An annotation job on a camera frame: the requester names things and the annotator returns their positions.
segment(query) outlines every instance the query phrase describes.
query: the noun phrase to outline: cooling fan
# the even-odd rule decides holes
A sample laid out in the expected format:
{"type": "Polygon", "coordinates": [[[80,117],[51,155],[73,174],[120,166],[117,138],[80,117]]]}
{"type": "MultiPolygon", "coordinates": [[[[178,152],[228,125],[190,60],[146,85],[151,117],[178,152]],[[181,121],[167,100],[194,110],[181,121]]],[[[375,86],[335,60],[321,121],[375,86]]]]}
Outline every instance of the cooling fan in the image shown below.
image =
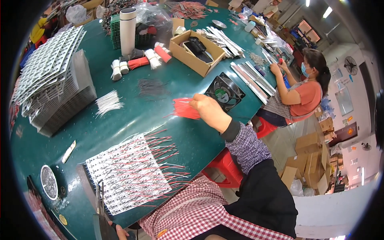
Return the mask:
{"type": "Polygon", "coordinates": [[[231,110],[245,97],[245,93],[224,73],[216,76],[205,95],[215,99],[224,112],[231,110]]]}
{"type": "Polygon", "coordinates": [[[348,57],[345,58],[345,60],[344,60],[344,67],[353,76],[358,73],[358,66],[356,64],[356,61],[351,56],[348,56],[348,57]]]}

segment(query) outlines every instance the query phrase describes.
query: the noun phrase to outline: red checkered apron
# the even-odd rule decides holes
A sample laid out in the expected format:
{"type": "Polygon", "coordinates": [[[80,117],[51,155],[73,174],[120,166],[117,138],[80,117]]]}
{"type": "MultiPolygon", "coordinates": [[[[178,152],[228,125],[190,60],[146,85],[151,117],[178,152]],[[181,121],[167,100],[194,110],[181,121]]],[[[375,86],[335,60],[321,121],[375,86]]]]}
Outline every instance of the red checkered apron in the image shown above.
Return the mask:
{"type": "Polygon", "coordinates": [[[191,239],[220,224],[250,239],[293,239],[230,215],[226,204],[218,185],[201,176],[139,224],[153,240],[191,239]]]}

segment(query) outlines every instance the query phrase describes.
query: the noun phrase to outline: red stool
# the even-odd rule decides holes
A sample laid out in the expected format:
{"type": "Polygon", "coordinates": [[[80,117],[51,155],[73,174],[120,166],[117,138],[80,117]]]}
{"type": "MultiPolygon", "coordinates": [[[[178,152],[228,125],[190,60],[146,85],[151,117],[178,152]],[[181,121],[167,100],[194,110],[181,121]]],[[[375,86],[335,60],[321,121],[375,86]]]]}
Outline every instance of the red stool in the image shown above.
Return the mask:
{"type": "MultiPolygon", "coordinates": [[[[240,187],[243,174],[237,169],[237,166],[232,160],[228,148],[224,148],[215,159],[208,164],[207,167],[218,168],[225,176],[223,182],[216,182],[219,187],[237,188],[240,187]]],[[[208,174],[203,170],[202,173],[211,181],[213,181],[208,174]]]]}
{"type": "Polygon", "coordinates": [[[35,43],[35,48],[37,49],[47,41],[47,37],[45,35],[42,35],[42,37],[35,43]]]}
{"type": "Polygon", "coordinates": [[[260,122],[262,125],[259,127],[257,134],[257,138],[262,138],[273,132],[277,129],[277,126],[270,124],[269,122],[265,121],[264,118],[259,117],[260,122]]]}

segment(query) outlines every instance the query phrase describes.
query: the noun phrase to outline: green workbench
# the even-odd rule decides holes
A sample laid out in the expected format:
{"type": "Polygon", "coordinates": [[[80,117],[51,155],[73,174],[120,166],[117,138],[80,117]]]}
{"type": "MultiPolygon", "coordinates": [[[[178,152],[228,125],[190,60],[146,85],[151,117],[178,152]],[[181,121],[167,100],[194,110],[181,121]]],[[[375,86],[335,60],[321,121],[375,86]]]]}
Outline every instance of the green workbench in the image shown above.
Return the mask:
{"type": "MultiPolygon", "coordinates": [[[[212,20],[222,21],[227,25],[223,32],[236,44],[245,50],[251,50],[262,56],[260,47],[255,44],[251,33],[244,31],[244,25],[236,26],[229,22],[229,11],[218,8],[219,13],[207,11],[206,18],[197,20],[195,28],[212,26],[212,20]]],[[[190,29],[192,20],[186,20],[185,26],[190,29]]],[[[146,132],[164,124],[161,129],[167,129],[161,136],[172,136],[180,154],[172,156],[167,161],[186,166],[187,172],[197,175],[224,148],[224,141],[218,132],[210,128],[202,120],[192,120],[175,116],[164,116],[172,113],[173,99],[192,97],[194,93],[204,93],[213,79],[224,72],[246,94],[242,101],[230,110],[229,115],[236,121],[248,122],[262,105],[251,89],[234,73],[230,67],[232,59],[222,60],[205,78],[194,72],[179,60],[172,58],[168,64],[163,64],[156,70],[150,65],[142,66],[123,75],[120,81],[111,80],[110,67],[114,59],[118,59],[121,50],[113,50],[109,36],[102,30],[99,19],[84,26],[87,31],[79,49],[84,49],[89,61],[89,68],[96,88],[97,96],[102,97],[116,89],[120,100],[125,105],[122,109],[112,110],[101,118],[95,119],[98,111],[92,103],[75,117],[69,120],[52,138],[37,133],[36,128],[29,124],[28,118],[19,117],[16,120],[11,136],[12,155],[18,182],[22,191],[27,191],[26,177],[32,176],[33,182],[43,196],[43,203],[48,212],[54,210],[56,216],[62,214],[68,222],[66,226],[77,239],[94,239],[92,215],[95,214],[91,203],[86,197],[76,173],[76,165],[97,155],[101,151],[120,143],[126,137],[139,132],[146,132]],[[139,90],[137,80],[140,78],[159,78],[167,84],[167,90],[172,92],[162,100],[148,102],[135,98],[139,90]],[[76,148],[65,164],[61,157],[71,143],[76,140],[76,148]],[[66,190],[62,200],[52,201],[44,193],[40,182],[42,165],[49,165],[55,173],[60,187],[66,190]]],[[[240,58],[234,60],[243,63],[249,60],[240,58]]],[[[272,86],[276,86],[275,77],[271,73],[265,76],[272,86]]],[[[151,202],[160,205],[164,199],[151,202]]],[[[143,216],[153,211],[154,207],[136,207],[113,217],[114,222],[127,227],[143,216]]],[[[62,232],[73,239],[70,234],[56,223],[62,232]]]]}

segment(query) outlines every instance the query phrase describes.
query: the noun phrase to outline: red wire bundle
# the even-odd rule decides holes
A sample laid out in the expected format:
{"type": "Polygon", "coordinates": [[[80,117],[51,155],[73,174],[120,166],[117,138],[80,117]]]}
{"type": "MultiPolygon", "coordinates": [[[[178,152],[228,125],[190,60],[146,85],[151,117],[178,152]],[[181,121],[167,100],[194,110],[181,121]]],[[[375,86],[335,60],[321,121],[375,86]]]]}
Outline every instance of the red wire bundle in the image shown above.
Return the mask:
{"type": "Polygon", "coordinates": [[[172,57],[168,55],[168,53],[166,53],[164,51],[164,49],[160,46],[156,46],[155,47],[155,52],[164,60],[164,62],[168,62],[172,57]]]}
{"type": "Polygon", "coordinates": [[[173,104],[175,106],[175,109],[170,115],[176,115],[183,118],[200,119],[199,112],[189,105],[189,102],[192,100],[192,98],[173,99],[173,101],[175,102],[175,104],[173,104]]]}
{"type": "Polygon", "coordinates": [[[148,64],[149,64],[149,60],[147,57],[138,58],[138,59],[128,61],[129,70],[133,70],[137,67],[148,65],[148,64]]]}

